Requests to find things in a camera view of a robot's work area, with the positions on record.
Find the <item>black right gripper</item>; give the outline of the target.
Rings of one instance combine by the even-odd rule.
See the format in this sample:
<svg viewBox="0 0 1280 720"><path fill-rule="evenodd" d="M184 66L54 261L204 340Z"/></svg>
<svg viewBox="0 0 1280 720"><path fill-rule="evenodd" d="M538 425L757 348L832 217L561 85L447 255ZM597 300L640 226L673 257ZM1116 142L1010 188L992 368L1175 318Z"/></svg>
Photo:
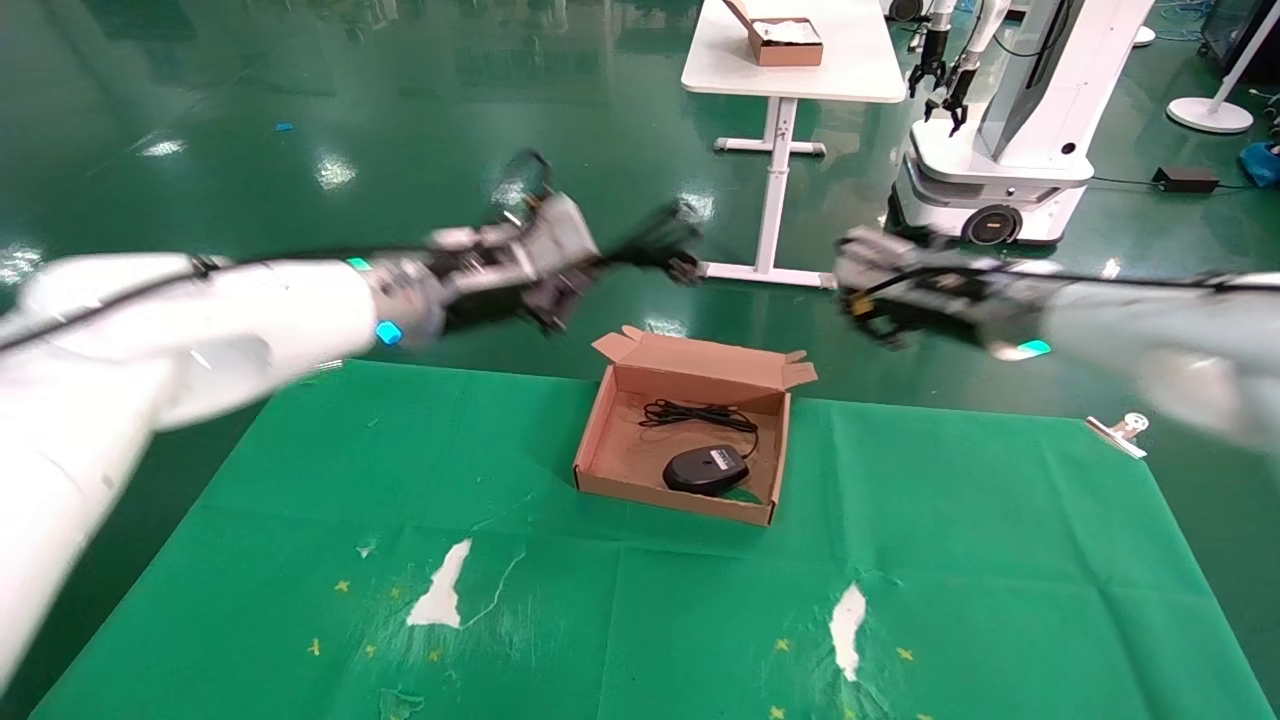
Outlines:
<svg viewBox="0 0 1280 720"><path fill-rule="evenodd" d="M956 249L961 240L929 225L900 225L895 234L922 249L943 251ZM922 288L888 288L879 299L870 295L850 296L850 318L854 327L878 345L900 350L906 336L924 333L963 345L983 346L983 332L998 315L998 302L991 297L934 292Z"/></svg>

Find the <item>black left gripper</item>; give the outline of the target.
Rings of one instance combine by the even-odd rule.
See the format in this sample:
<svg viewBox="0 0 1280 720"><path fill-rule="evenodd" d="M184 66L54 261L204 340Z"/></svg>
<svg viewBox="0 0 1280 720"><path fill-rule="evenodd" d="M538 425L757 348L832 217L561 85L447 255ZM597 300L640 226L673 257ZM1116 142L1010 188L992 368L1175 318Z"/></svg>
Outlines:
<svg viewBox="0 0 1280 720"><path fill-rule="evenodd" d="M621 240L585 261L586 273L631 266L634 238ZM445 332L526 320L544 333L566 331L591 282L552 282L548 275L454 272L445 277Z"/></svg>

